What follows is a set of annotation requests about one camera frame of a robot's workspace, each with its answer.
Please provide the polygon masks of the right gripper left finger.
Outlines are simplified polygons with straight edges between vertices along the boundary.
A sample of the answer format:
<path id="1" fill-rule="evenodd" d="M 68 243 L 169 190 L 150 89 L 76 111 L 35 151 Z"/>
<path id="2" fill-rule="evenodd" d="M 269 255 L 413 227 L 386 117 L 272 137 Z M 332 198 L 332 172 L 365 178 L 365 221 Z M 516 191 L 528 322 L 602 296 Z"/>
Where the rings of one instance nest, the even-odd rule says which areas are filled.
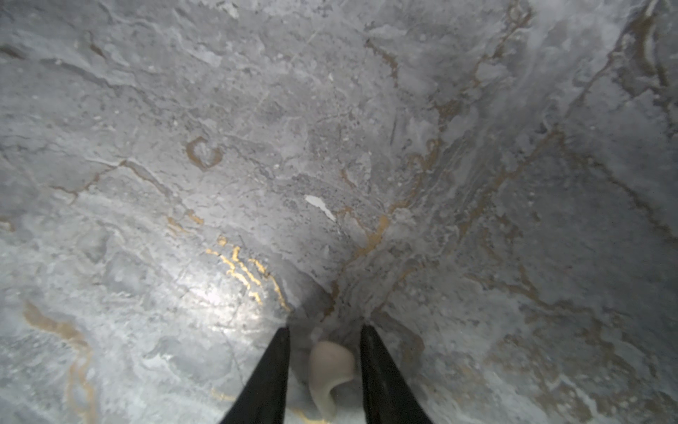
<path id="1" fill-rule="evenodd" d="M 291 332 L 282 327 L 220 424 L 283 424 L 290 358 Z"/>

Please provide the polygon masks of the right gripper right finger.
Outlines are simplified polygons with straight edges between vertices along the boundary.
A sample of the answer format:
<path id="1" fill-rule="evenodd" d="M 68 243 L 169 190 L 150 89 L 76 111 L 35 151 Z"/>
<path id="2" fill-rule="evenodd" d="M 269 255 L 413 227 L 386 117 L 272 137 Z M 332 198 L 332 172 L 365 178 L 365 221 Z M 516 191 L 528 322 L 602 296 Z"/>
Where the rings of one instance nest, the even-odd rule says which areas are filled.
<path id="1" fill-rule="evenodd" d="M 360 364 L 367 424 L 432 423 L 371 325 L 361 329 Z"/>

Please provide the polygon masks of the beige earbud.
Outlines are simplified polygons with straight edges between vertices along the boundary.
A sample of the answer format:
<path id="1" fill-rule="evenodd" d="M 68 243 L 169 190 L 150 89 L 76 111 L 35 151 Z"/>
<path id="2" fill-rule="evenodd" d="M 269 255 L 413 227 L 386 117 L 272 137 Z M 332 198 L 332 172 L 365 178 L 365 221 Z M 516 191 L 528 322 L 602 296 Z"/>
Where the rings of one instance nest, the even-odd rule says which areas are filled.
<path id="1" fill-rule="evenodd" d="M 314 404 L 327 422 L 337 415 L 332 390 L 355 376 L 356 360 L 350 350 L 331 341 L 320 341 L 313 347 L 308 362 L 308 385 Z"/>

